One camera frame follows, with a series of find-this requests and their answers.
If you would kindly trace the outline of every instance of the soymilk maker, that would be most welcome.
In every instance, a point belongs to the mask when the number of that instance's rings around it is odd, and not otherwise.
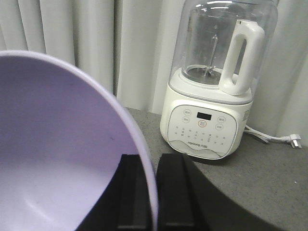
[[[184,3],[160,125],[173,149],[204,159],[237,149],[276,23],[271,0]]]

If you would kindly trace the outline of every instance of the button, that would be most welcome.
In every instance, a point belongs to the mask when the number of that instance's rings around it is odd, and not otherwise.
[[[223,117],[223,116],[220,116],[220,117],[218,117],[217,121],[218,121],[219,123],[224,123],[224,122],[226,122],[226,118]]]
[[[199,125],[199,127],[204,128],[206,126],[206,121],[205,120],[199,120],[198,125]]]
[[[223,130],[223,125],[222,124],[216,124],[215,125],[216,130],[220,131]]]
[[[189,109],[184,110],[184,115],[190,116],[191,114],[192,114],[192,112]]]
[[[182,121],[183,121],[184,123],[189,123],[190,119],[189,119],[187,116],[184,116],[184,117],[182,118]]]

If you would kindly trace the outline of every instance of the blender handle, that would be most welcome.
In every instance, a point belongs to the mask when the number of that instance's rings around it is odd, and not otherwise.
[[[250,88],[254,77],[255,64],[259,59],[264,43],[264,36],[264,30],[257,22],[242,19],[236,21],[219,81],[220,90],[229,95],[241,95]],[[239,75],[234,83],[232,80],[233,73],[244,40],[246,40],[246,49]]]

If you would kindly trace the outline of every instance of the white cable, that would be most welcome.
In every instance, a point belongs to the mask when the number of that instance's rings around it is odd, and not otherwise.
[[[268,143],[269,141],[280,141],[280,142],[287,142],[292,145],[293,148],[302,148],[302,145],[300,144],[299,140],[301,139],[298,134],[291,134],[289,136],[281,136],[281,137],[274,137],[267,135],[263,132],[257,131],[248,125],[245,126],[245,133],[252,134],[259,139],[261,139],[263,142]]]

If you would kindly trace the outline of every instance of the gray countertop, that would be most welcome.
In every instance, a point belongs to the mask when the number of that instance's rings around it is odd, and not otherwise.
[[[156,169],[162,153],[176,153],[160,134],[161,116],[128,110],[147,140]],[[263,144],[244,134],[232,155],[192,160],[217,188],[250,213],[282,230],[308,230],[307,147]]]

